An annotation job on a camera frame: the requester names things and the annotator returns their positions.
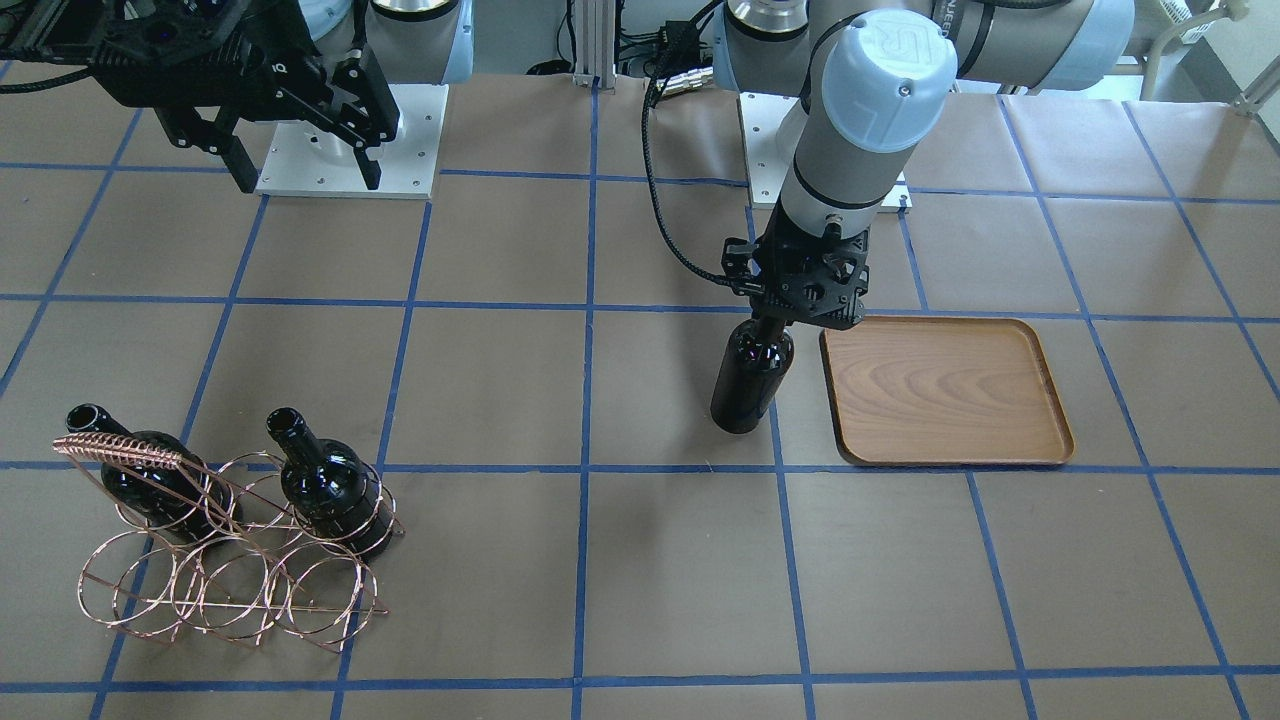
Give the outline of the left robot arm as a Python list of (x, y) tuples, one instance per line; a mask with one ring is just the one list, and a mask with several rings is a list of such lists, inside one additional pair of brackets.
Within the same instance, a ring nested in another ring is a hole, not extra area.
[(869, 231), (957, 79), (1082, 90), (1120, 58), (1132, 1), (723, 1), (714, 79), (787, 97), (774, 131), (745, 131), (749, 179), (772, 209), (723, 268), (758, 325), (861, 320)]

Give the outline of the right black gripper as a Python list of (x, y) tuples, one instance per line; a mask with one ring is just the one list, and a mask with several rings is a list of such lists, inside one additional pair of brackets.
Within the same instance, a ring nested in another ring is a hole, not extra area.
[[(371, 50), (326, 70), (296, 1), (18, 1), (3, 12), (3, 58), (81, 67), (127, 108), (152, 108), (170, 145), (220, 158), (242, 193), (259, 169), (236, 126), (303, 120), (370, 158), (396, 138), (399, 110)], [(212, 120), (198, 108), (216, 108)]]

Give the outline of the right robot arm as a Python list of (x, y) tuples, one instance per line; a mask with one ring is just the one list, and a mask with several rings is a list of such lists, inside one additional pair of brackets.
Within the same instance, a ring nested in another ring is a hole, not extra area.
[(97, 82), (246, 193), (428, 197), (468, 1), (5, 1), (3, 58)]

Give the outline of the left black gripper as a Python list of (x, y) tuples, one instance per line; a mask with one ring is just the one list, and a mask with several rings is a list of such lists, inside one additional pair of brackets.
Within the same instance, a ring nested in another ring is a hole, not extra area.
[(847, 331), (865, 316), (870, 231), (847, 238), (842, 232), (840, 222), (829, 222), (810, 234), (774, 210), (759, 238), (724, 241), (721, 265), (756, 316)]

